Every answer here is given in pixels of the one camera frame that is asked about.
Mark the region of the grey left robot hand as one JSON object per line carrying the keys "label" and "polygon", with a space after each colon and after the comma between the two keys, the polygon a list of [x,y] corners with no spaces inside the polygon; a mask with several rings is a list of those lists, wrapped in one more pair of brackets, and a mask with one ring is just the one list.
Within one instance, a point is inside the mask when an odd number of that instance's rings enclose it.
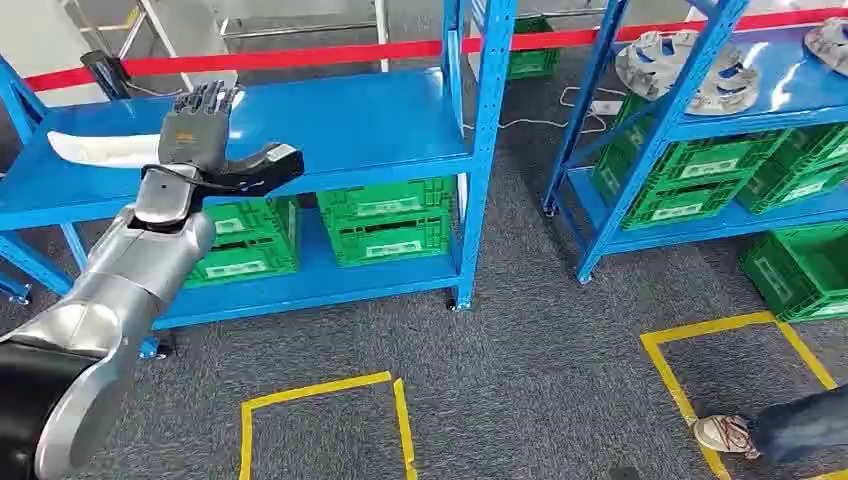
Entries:
{"label": "grey left robot hand", "polygon": [[302,176],[303,154],[288,144],[270,143],[237,161],[226,158],[232,107],[242,96],[221,81],[179,94],[162,123],[158,162],[142,172],[174,177],[201,197],[264,197]]}

